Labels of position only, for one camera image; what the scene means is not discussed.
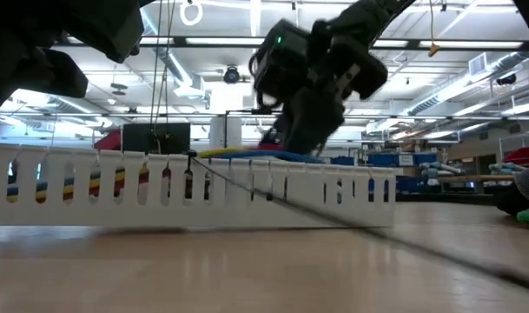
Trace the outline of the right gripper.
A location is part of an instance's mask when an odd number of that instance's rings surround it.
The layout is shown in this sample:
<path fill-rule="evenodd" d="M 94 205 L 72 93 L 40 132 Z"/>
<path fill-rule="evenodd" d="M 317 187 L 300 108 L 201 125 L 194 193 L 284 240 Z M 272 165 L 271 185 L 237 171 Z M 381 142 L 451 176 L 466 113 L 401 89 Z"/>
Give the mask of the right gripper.
<path fill-rule="evenodd" d="M 320 90 L 311 89 L 311 149 L 304 129 L 307 90 L 283 104 L 274 127 L 281 147 L 296 154 L 318 154 L 344 123 L 345 101 L 353 92 L 367 100 L 387 81 L 387 67 L 366 45 L 347 37 L 327 37 L 320 43 Z"/>

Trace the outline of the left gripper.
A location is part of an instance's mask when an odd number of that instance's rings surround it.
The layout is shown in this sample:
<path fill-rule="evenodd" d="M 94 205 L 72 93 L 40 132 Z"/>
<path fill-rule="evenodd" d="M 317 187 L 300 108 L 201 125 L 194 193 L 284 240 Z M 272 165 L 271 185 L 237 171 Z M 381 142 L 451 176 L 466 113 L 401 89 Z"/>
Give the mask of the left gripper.
<path fill-rule="evenodd" d="M 3 86 L 3 99 L 17 89 L 57 96 L 81 98 L 86 94 L 88 79 L 66 53 L 38 48 L 3 48 L 9 67 L 4 71 L 9 81 Z"/>

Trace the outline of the white slotted cable duct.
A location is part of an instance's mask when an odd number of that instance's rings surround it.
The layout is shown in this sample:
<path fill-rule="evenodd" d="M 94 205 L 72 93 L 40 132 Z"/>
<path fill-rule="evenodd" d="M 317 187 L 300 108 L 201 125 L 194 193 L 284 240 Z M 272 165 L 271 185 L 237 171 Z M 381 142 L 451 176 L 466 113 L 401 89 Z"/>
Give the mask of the white slotted cable duct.
<path fill-rule="evenodd" d="M 0 144 L 0 226 L 313 228 L 322 214 L 388 227 L 390 169 Z"/>

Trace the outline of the long black zip tie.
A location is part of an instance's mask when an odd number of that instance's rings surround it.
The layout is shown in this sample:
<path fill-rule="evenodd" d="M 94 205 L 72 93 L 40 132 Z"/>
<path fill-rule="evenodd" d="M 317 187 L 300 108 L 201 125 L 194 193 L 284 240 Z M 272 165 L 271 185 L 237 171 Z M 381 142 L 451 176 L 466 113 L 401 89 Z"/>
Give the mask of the long black zip tie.
<path fill-rule="evenodd" d="M 293 211 L 296 214 L 301 214 L 310 217 L 316 221 L 328 223 L 331 225 L 337 225 L 345 228 L 353 233 L 358 233 L 364 236 L 369 236 L 372 239 L 383 241 L 390 244 L 392 247 L 401 250 L 407 250 L 415 255 L 423 255 L 424 257 L 436 259 L 441 262 L 451 263 L 455 266 L 461 267 L 465 270 L 470 270 L 476 274 L 484 275 L 495 281 L 501 283 L 508 283 L 514 287 L 519 287 L 529 291 L 529 276 L 522 275 L 517 270 L 506 266 L 497 266 L 481 261 L 477 261 L 465 256 L 459 256 L 447 251 L 436 250 L 435 248 L 428 247 L 419 243 L 400 238 L 394 235 L 388 235 L 379 230 L 375 230 L 372 227 L 362 223 L 361 221 L 347 219 L 343 216 L 335 215 L 334 213 L 328 213 L 323 210 L 318 210 L 312 206 L 308 206 L 304 203 L 297 203 L 288 201 L 275 195 L 274 193 L 265 192 L 257 189 L 256 187 L 249 188 L 248 186 L 238 183 L 233 179 L 226 177 L 225 175 L 213 170 L 209 165 L 203 164 L 202 161 L 197 157 L 194 152 L 188 152 L 186 154 L 190 163 L 197 163 L 205 170 L 210 171 L 212 174 L 220 177 L 224 181 L 233 184 L 247 193 L 252 193 L 255 196 L 259 196 L 265 200 L 280 205 L 286 210 Z"/>

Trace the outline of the long shelf of blue bins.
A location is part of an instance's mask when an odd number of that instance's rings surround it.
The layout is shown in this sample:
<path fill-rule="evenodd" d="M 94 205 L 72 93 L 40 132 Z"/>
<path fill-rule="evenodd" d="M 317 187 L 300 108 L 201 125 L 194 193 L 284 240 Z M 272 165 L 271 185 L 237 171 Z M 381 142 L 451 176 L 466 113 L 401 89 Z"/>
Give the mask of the long shelf of blue bins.
<path fill-rule="evenodd" d="M 437 163 L 438 157 L 431 152 L 374 152 L 367 155 L 367 160 L 355 160 L 354 156 L 336 156 L 327 159 L 331 164 L 347 166 L 369 166 L 400 169 L 396 175 L 398 193 L 417 193 L 427 179 L 421 175 L 420 166 L 425 163 Z"/>

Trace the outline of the rack of red bins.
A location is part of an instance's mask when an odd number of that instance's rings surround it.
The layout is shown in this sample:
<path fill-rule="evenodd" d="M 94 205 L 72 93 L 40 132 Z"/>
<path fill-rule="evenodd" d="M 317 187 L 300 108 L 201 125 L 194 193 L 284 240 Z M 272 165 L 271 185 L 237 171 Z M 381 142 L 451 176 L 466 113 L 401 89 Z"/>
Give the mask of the rack of red bins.
<path fill-rule="evenodd" d="M 103 138 L 94 143 L 96 150 L 120 150 L 122 133 L 119 129 L 109 131 Z"/>

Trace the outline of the white square building column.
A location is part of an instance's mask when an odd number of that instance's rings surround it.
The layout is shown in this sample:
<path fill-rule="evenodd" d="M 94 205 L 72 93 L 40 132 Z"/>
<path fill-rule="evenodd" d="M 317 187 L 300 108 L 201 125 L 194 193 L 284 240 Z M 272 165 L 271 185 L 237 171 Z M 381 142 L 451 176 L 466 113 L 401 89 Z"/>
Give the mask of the white square building column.
<path fill-rule="evenodd" d="M 242 120 L 238 117 L 213 117 L 208 133 L 209 148 L 222 149 L 241 146 Z"/>

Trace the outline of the black square panel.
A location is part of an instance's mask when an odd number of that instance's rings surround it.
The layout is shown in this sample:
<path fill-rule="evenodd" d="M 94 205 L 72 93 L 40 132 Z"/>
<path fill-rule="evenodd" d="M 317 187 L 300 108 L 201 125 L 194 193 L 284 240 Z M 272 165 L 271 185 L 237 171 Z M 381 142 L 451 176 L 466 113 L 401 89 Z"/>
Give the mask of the black square panel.
<path fill-rule="evenodd" d="M 122 147 L 147 154 L 182 154 L 190 150 L 190 131 L 190 123 L 125 124 Z"/>

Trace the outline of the pale blue foam roll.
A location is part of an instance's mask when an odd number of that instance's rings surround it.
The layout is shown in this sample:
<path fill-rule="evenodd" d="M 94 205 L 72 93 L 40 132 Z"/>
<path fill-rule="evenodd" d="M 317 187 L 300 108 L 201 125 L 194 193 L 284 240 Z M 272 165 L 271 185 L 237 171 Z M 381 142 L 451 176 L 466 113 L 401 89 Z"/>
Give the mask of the pale blue foam roll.
<path fill-rule="evenodd" d="M 489 170 L 492 175 L 511 175 L 515 172 L 521 172 L 526 167 L 517 165 L 515 163 L 493 163 L 489 165 Z"/>
<path fill-rule="evenodd" d="M 453 166 L 439 163 L 439 162 L 421 163 L 419 167 L 423 172 L 427 173 L 428 175 L 437 174 L 439 171 L 446 171 L 446 172 L 449 172 L 451 175 L 463 175 L 464 174 L 463 169 L 455 168 Z"/>

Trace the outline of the long overhead light bar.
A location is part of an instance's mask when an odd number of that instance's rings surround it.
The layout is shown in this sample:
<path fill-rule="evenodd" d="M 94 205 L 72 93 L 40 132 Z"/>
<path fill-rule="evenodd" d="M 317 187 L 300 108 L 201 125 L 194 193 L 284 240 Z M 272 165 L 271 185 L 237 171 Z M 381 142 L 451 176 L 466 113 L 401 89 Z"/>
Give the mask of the long overhead light bar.
<path fill-rule="evenodd" d="M 176 48 L 243 48 L 255 49 L 264 42 L 263 37 L 142 37 L 142 48 L 168 44 Z M 435 40 L 441 50 L 455 51 L 529 51 L 529 41 L 490 40 Z M 381 38 L 372 50 L 429 50 L 431 42 L 426 39 Z"/>

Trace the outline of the red storage bin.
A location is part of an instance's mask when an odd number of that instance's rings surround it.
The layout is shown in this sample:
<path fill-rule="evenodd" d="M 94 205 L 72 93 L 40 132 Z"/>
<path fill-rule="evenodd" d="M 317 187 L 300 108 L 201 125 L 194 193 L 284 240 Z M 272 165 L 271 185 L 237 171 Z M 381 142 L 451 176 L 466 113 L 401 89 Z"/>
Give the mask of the red storage bin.
<path fill-rule="evenodd" d="M 520 148 L 503 159 L 504 163 L 529 165 L 529 147 Z"/>

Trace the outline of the black background rig frame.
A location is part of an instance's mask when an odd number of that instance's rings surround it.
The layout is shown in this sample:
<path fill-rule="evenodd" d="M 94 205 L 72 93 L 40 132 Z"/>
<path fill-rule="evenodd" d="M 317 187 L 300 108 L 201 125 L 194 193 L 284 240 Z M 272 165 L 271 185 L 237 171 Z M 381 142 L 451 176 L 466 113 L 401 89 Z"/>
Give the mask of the black background rig frame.
<path fill-rule="evenodd" d="M 250 116 L 262 116 L 271 117 L 279 114 L 279 111 L 272 109 L 243 109 L 243 110 L 226 110 L 222 115 L 223 119 L 223 148 L 228 147 L 228 118 L 233 115 L 250 115 Z"/>

